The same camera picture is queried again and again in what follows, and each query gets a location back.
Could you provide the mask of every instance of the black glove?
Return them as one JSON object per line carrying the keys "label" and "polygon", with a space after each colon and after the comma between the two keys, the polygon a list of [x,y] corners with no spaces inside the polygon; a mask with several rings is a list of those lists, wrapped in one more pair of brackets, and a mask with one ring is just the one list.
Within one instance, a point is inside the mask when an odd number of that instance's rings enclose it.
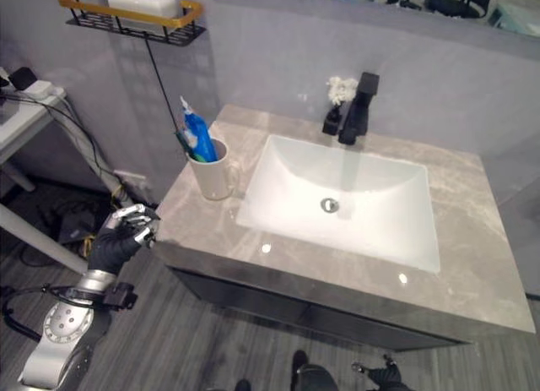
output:
{"label": "black glove", "polygon": [[118,275],[124,263],[140,248],[140,243],[133,237],[132,229],[126,226],[116,229],[102,228],[92,246],[88,269]]}

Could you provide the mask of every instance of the robot finger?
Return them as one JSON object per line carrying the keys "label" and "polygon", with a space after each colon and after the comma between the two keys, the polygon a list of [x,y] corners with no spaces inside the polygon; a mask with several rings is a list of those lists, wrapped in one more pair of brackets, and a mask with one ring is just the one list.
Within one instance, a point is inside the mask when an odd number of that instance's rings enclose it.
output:
{"label": "robot finger", "polygon": [[149,226],[145,226],[142,230],[140,230],[137,234],[135,234],[133,239],[135,239],[135,242],[137,242],[140,245],[146,245],[147,247],[152,247],[152,245],[155,242],[154,231],[152,231],[152,229],[150,229]]}

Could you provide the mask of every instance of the soap bar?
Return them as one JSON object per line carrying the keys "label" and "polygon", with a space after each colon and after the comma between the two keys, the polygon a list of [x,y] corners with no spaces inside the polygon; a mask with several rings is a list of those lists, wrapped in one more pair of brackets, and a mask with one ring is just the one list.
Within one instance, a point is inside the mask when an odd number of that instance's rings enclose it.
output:
{"label": "soap bar", "polygon": [[[176,18],[178,16],[178,3],[176,0],[108,0],[109,7],[126,9],[141,14],[155,15],[164,18]],[[135,30],[152,32],[163,35],[163,27],[156,24],[120,18],[122,26]]]}

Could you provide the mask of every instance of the cup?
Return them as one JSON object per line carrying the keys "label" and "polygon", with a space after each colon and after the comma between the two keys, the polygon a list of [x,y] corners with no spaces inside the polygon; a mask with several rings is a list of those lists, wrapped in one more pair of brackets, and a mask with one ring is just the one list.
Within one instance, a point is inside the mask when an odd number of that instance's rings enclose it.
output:
{"label": "cup", "polygon": [[240,168],[238,164],[230,161],[229,148],[225,143],[217,139],[212,139],[212,142],[218,156],[217,161],[204,163],[189,156],[188,160],[203,197],[217,201],[234,192]]}

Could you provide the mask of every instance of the robotic arm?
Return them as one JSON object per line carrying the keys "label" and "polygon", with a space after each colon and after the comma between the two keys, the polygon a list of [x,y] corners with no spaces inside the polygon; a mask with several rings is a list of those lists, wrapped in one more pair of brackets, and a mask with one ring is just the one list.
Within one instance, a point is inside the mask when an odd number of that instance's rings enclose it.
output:
{"label": "robotic arm", "polygon": [[118,283],[122,265],[142,246],[150,247],[158,215],[136,204],[117,210],[101,228],[89,256],[88,271],[46,314],[40,342],[13,391],[73,391],[88,370],[98,340],[111,324],[110,310],[131,309],[133,286]]}

